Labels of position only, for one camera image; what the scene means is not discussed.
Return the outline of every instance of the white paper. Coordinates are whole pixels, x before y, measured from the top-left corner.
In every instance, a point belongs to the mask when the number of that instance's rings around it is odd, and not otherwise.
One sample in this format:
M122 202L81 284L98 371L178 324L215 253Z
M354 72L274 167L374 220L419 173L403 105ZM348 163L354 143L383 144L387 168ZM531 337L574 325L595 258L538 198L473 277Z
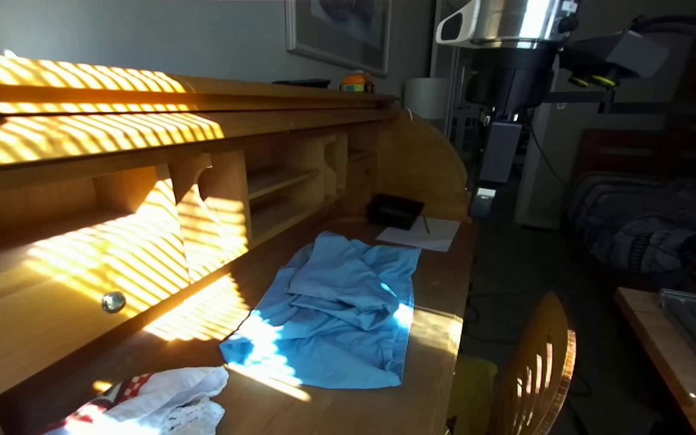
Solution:
M458 220L417 218L410 229L387 227L378 232L378 242L417 246L424 252L446 252L453 235L458 232Z

